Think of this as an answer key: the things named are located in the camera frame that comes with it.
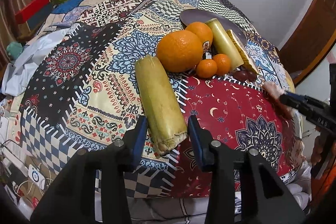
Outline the right hand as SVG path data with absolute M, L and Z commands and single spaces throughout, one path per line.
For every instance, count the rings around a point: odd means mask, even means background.
M 321 135 L 315 138 L 313 152 L 310 157 L 310 162 L 312 166 L 315 166 L 317 163 L 321 161 L 321 153 L 323 151 L 324 141 L 321 139 Z M 333 168 L 335 165 L 335 143 L 333 144 L 333 156 L 328 163 L 327 168 Z

